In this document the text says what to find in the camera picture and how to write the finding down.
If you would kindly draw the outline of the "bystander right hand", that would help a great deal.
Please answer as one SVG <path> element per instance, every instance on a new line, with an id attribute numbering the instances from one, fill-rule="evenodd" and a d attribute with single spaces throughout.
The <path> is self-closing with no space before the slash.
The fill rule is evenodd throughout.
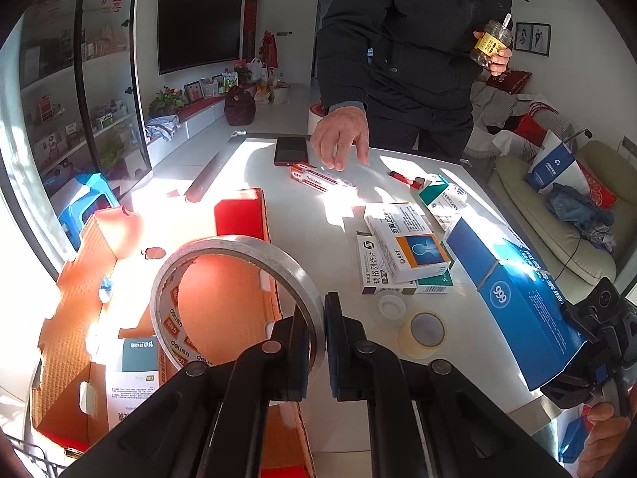
<path id="1" fill-rule="evenodd" d="M 329 112 L 311 136 L 311 145 L 320 162 L 329 169 L 342 172 L 352 148 L 361 164 L 369 160 L 369 128 L 364 110 L 344 106 Z"/>

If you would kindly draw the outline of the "operator right hand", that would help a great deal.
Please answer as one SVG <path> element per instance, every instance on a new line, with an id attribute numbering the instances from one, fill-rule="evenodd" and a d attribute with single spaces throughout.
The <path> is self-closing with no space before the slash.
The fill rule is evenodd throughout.
<path id="1" fill-rule="evenodd" d="M 609 402 L 599 402 L 590 409 L 587 418 L 593 424 L 593 428 L 579 457 L 576 471 L 579 477 L 594 477 L 617 451 L 636 414 L 636 385 L 633 385 L 629 392 L 629 406 L 630 417 L 616 417 Z"/>

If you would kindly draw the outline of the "bystander left hand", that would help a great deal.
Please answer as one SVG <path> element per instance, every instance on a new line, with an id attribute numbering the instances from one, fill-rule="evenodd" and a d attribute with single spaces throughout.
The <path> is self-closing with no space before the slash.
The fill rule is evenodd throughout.
<path id="1" fill-rule="evenodd" d="M 474 36 L 477 42 L 471 50 L 471 58 L 492 76 L 500 76 L 508 68 L 512 51 L 492 33 L 475 31 Z"/>

